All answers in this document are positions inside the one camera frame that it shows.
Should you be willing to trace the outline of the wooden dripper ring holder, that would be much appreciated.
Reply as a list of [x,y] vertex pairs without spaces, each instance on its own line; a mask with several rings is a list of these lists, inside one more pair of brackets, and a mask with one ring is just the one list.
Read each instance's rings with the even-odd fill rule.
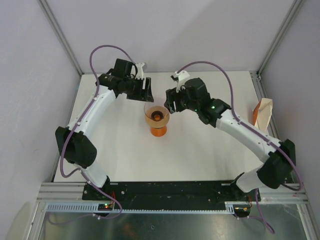
[[145,114],[145,121],[151,128],[162,128],[170,119],[170,115],[160,110],[152,110]]

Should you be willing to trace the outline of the orange glass carafe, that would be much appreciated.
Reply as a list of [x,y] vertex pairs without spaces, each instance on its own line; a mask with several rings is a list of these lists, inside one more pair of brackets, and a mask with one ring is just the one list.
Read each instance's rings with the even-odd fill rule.
[[162,137],[167,133],[167,127],[166,126],[163,126],[161,128],[151,127],[150,132],[155,137]]

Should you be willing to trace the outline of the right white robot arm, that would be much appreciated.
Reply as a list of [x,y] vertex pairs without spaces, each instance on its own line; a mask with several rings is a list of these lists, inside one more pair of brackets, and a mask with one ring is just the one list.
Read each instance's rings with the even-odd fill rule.
[[230,188],[231,196],[242,201],[249,192],[262,186],[277,189],[285,184],[295,164],[295,144],[289,139],[280,141],[239,118],[224,101],[212,98],[200,78],[189,79],[181,90],[165,92],[164,106],[170,113],[190,110],[206,125],[217,128],[246,146],[262,165],[240,174]]

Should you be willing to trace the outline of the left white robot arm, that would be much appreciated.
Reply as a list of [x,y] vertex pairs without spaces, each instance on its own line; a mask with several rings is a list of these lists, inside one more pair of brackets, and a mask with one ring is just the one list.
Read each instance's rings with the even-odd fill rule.
[[110,196],[109,178],[97,161],[98,150],[91,135],[107,108],[120,94],[128,100],[153,102],[151,78],[144,77],[145,62],[133,63],[117,59],[113,68],[101,74],[96,90],[82,112],[66,127],[55,131],[60,160],[75,165],[85,179],[95,185],[93,194],[100,200]]

